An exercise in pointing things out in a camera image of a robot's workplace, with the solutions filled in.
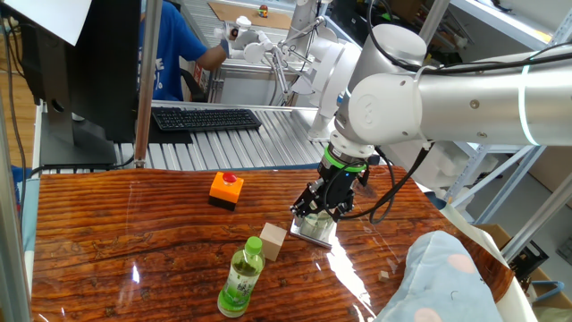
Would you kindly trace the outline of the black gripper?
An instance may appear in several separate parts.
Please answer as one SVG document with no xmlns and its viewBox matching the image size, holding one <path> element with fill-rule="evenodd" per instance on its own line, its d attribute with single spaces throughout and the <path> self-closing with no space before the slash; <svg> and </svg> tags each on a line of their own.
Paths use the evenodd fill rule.
<svg viewBox="0 0 572 322">
<path fill-rule="evenodd" d="M 332 220 L 338 223 L 353 210 L 353 183 L 363 171 L 368 171 L 368 167 L 368 163 L 357 161 L 341 170 L 329 161 L 322 161 L 317 170 L 324 184 L 322 181 L 309 182 L 290 206 L 290 212 L 297 218 L 304 218 L 315 212 L 311 208 L 315 202 L 319 210 L 331 210 Z"/>
</svg>

